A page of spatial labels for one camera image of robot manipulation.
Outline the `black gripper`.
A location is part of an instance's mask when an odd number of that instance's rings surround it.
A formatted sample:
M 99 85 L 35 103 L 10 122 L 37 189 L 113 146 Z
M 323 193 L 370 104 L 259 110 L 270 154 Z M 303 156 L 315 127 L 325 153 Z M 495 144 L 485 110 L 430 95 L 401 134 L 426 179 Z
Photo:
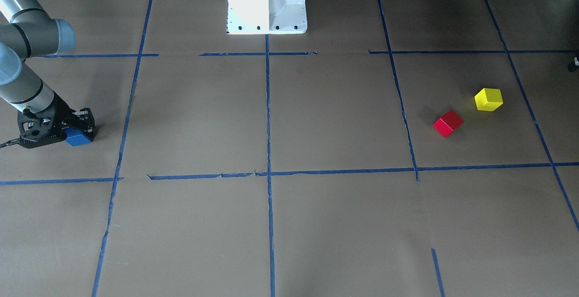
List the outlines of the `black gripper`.
M 52 104 L 36 114 L 29 110 L 17 114 L 20 136 L 18 144 L 27 149 L 56 144 L 67 139 L 65 128 L 74 116 L 72 126 L 83 132 L 95 130 L 95 118 L 90 108 L 75 111 L 69 107 Z

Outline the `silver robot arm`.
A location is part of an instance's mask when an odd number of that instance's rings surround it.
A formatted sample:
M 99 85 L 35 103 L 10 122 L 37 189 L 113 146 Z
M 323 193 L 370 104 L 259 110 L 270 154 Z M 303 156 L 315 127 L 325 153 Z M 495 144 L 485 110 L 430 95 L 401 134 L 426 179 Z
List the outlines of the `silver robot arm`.
M 93 142 L 95 118 L 89 108 L 73 110 L 26 64 L 32 57 L 72 50 L 76 36 L 70 23 L 54 19 L 38 0 L 0 0 L 7 23 L 0 34 L 0 95 L 17 110 L 19 136 L 1 147 L 27 149 L 66 141 Z

